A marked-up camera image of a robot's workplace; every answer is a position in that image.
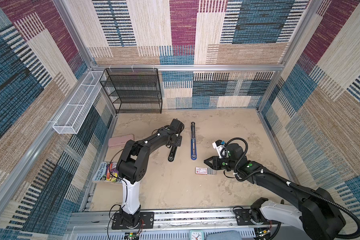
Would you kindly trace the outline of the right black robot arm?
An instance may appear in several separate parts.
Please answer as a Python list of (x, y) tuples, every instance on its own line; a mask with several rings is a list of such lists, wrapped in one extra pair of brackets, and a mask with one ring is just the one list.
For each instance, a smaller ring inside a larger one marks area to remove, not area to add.
[(326, 190), (300, 186), (270, 171), (262, 164), (247, 159), (248, 146), (242, 148), (236, 138), (217, 140), (213, 148), (218, 152), (204, 163), (213, 170), (234, 173), (238, 182), (248, 181), (263, 187), (292, 206), (275, 204), (260, 198), (251, 206), (252, 220), (288, 224), (304, 231), (312, 240), (356, 239), (360, 237), (360, 219), (347, 208), (337, 204)]

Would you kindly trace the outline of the red white staples box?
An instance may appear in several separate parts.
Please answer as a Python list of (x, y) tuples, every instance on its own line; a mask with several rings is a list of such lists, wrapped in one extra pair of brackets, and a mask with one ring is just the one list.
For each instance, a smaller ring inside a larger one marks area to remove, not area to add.
[(211, 168), (196, 167), (195, 173), (197, 175), (216, 175), (217, 171)]

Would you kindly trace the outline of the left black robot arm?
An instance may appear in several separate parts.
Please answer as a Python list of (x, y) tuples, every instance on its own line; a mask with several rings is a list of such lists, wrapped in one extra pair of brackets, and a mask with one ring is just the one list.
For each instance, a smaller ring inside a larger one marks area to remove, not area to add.
[(134, 227), (140, 221), (140, 181), (148, 169), (150, 154), (162, 146), (177, 148), (181, 145), (184, 124), (172, 123), (156, 130), (151, 136), (127, 141), (117, 163), (118, 177), (123, 184), (123, 202), (120, 216), (127, 225)]

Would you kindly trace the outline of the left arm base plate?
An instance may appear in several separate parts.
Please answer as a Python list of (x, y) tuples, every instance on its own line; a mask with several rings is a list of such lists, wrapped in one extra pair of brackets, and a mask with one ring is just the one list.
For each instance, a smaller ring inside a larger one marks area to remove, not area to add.
[(112, 220), (112, 230), (126, 230), (139, 229), (152, 229), (154, 225), (155, 213), (154, 212), (137, 212), (134, 215), (125, 212), (116, 213)]

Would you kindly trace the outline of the black stapler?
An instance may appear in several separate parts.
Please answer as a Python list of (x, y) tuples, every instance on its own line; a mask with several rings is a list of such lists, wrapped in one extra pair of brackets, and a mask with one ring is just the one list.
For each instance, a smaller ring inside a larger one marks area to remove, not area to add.
[(175, 160), (176, 152), (177, 152), (177, 146), (172, 146), (170, 149), (170, 154), (168, 157), (169, 162), (173, 162)]

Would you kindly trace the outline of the blue stapler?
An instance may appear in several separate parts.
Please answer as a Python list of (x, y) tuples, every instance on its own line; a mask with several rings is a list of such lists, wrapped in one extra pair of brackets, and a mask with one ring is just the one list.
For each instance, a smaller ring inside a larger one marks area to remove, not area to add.
[(196, 124), (191, 122), (191, 159), (197, 159), (197, 145), (196, 145)]

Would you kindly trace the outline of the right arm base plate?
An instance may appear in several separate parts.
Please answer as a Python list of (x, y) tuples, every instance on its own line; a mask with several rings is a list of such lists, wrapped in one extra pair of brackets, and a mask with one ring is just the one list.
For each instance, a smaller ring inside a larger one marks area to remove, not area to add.
[(252, 210), (251, 208), (244, 208), (241, 206), (233, 207), (233, 213), (238, 226), (254, 226), (254, 225), (268, 225), (276, 226), (277, 221), (272, 222), (265, 219), (259, 210)]

